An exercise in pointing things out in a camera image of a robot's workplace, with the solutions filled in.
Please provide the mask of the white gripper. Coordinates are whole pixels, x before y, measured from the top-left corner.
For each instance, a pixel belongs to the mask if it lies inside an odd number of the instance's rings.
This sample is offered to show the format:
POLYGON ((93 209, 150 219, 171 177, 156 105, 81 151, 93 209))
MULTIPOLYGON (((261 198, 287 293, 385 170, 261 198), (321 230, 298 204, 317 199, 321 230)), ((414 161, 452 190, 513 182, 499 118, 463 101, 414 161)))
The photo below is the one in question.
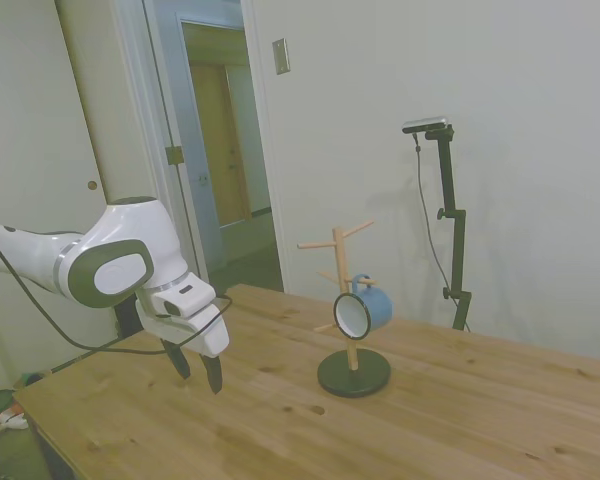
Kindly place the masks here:
POLYGON ((219 355, 229 345, 229 334, 215 295, 169 294, 138 298, 135 306, 143 328, 162 339, 165 354, 182 379, 190 377, 190 366, 178 346, 200 353, 211 391, 223 388, 219 355))

